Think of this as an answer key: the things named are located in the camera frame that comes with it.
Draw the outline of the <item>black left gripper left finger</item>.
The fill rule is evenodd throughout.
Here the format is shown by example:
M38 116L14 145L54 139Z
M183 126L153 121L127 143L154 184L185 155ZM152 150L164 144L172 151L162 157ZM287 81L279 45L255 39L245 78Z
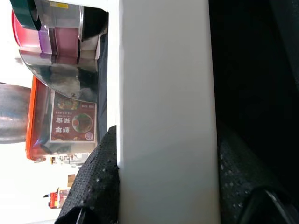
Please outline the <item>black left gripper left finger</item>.
M120 179L116 133L116 126L110 127L79 169L55 221L57 224L76 223L81 210L86 212L86 224L118 223Z

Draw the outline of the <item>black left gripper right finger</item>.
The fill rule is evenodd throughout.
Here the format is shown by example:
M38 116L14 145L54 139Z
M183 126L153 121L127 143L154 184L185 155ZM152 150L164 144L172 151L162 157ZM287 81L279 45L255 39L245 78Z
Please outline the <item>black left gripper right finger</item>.
M227 126L218 127L221 223L297 224L299 204Z

